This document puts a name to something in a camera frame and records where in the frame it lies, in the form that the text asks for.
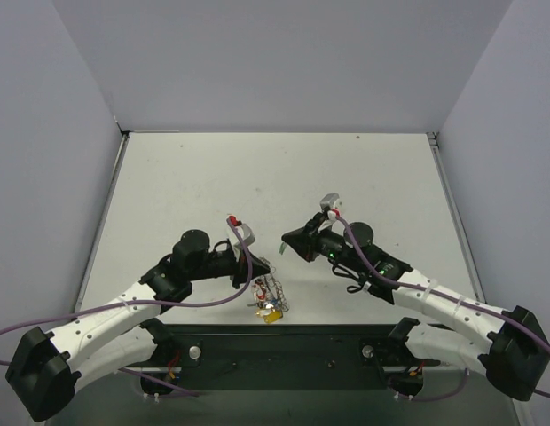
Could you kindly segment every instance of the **gray wall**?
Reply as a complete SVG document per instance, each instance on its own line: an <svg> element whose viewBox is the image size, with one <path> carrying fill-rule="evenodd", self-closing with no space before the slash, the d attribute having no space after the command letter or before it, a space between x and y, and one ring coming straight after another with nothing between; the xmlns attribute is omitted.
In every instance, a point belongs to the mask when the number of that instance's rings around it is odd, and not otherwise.
<svg viewBox="0 0 550 426"><path fill-rule="evenodd" d="M51 1L1 0L0 328L69 312L120 138ZM4 372L0 425L27 424Z"/></svg>
<svg viewBox="0 0 550 426"><path fill-rule="evenodd" d="M550 0L512 3L440 150L488 300L531 308L550 340ZM531 407L550 425L550 401Z"/></svg>
<svg viewBox="0 0 550 426"><path fill-rule="evenodd" d="M54 0L126 130L439 130L510 0Z"/></svg>

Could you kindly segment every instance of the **purple cable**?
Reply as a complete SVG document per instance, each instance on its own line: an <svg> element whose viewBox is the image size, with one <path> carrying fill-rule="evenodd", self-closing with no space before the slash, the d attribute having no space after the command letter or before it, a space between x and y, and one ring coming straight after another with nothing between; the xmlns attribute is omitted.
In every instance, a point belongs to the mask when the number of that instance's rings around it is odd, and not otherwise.
<svg viewBox="0 0 550 426"><path fill-rule="evenodd" d="M409 284L407 282L394 281L394 280L391 280L391 279L386 278L383 275L379 274L377 272L377 270L373 267L373 265L370 264L370 262L365 258L364 252L360 248L360 246L358 244L358 241L356 240L356 237L354 236L354 233L350 229L350 224L348 222L346 222L346 220L343 219L340 216L337 216L336 219L341 224L344 225L344 230L348 234L348 236L350 238L350 241L351 241L352 245L354 246L354 249L356 250L357 255L362 260L365 267L370 270L370 272L372 273L372 275L375 278L377 278L378 280L380 280L383 283L388 284L389 286L392 286L392 287L393 286L395 286L395 287L399 286L399 287L404 287L404 288L411 288L413 290L426 290L426 288L424 288L423 286L421 286L419 284ZM430 289L429 293L432 294L432 295L435 295L435 296L442 297L443 299L450 300L451 302L453 302L455 304L457 304L459 302L459 299L457 299L456 297L446 295L445 293L443 293L441 291L438 291L438 290ZM470 308L474 311L478 311L478 312L485 313L487 315L491 315L492 317L497 318L499 320L505 321L506 323L512 325L513 327L517 328L518 330L520 330L524 334L526 334L531 340L533 340L533 342L535 342L535 344L537 344L538 346L543 348L550 355L550 346L549 346L549 344L547 344L547 342L545 342L541 337L539 337L538 335L533 333L531 330L529 330L527 327L525 327L523 324L520 324L516 320L508 318L506 315L502 315L501 313L497 313L497 312L491 311L489 309L483 308L482 306L476 306L475 304L470 304L468 302L460 302L460 305L465 306L467 308ZM534 393L537 393L538 395L550 398L550 393L544 392L542 390L535 390Z"/></svg>
<svg viewBox="0 0 550 426"><path fill-rule="evenodd" d="M389 387L389 388L392 391L394 391L396 394L398 394L401 398L407 399L411 402L438 402L438 401L443 401L443 400L448 399L448 398L455 397L459 393L461 393L464 390L464 388L466 387L467 383L468 383L468 376L469 376L468 369L465 368L464 371L463 371L462 379L460 379L460 383L456 387L456 389L451 390L450 392L445 393L443 395L438 395L436 397L413 397L413 398L409 398L407 395L404 395L403 393L399 393L391 387Z"/></svg>
<svg viewBox="0 0 550 426"><path fill-rule="evenodd" d="M247 281L246 281L246 284L243 286L243 288L241 290L239 290L237 293L235 293L235 294L233 294L229 297L226 297L225 299L218 300L218 301L215 301L215 302L206 302L206 303L202 303L202 304L183 304L183 303L178 303L178 302L165 302L165 301L162 301L162 300L147 299L147 300L129 300L127 302L127 305L157 304L157 305L160 305L160 306L171 306L171 307L181 307L181 308L206 308L206 307L209 307L209 306L218 306L219 304L227 304L228 302L232 301L233 299L241 296L248 289L249 284L251 283L251 280L252 280L252 276L253 276L252 257L251 257L251 253L249 252L248 245L246 244L245 241L243 241L243 239L241 238L240 234L238 233L238 230L236 229L236 227L234 225L232 225L232 222L230 222L230 219L227 219L226 223L228 224L228 226L230 226L230 229L232 230L232 232L235 234L236 238L240 242L241 248L243 249L244 255L246 256L246 260L247 260L247 268L248 268L247 269ZM42 318L40 320L39 319L33 319L33 320L30 320L30 321L20 322L19 324L15 324L13 326L3 328L3 329L0 330L0 335L5 335L7 333L11 333L12 331L19 330L19 329L25 328L25 327L40 326L41 324L47 324L47 323L50 323L50 322L58 322L58 321L63 321L63 320L73 320L74 318L82 317L84 315L90 315L91 313L98 313L98 312L108 311L110 309L122 308L122 307L123 307L123 304L121 304L121 303L119 303L119 304L105 304L103 306L98 306L96 308L90 308L90 309L86 309L86 310L80 311L80 312L67 313L65 315L59 315L57 317ZM9 366L9 361L3 361L2 359L0 359L0 366L8 367ZM134 372L134 371L129 370L127 368L122 368L121 371L123 371L124 373L129 373L129 374L134 374L134 375L142 374L142 373ZM175 389L176 391L190 392L189 390L184 390L184 389L179 388L177 386L169 385L168 383L166 383L162 380L156 379L154 377L151 377L150 375L143 375L142 377L145 377L147 380L151 380L155 383L162 384L163 386L167 386L167 387L170 387L170 388L172 387L171 389Z"/></svg>

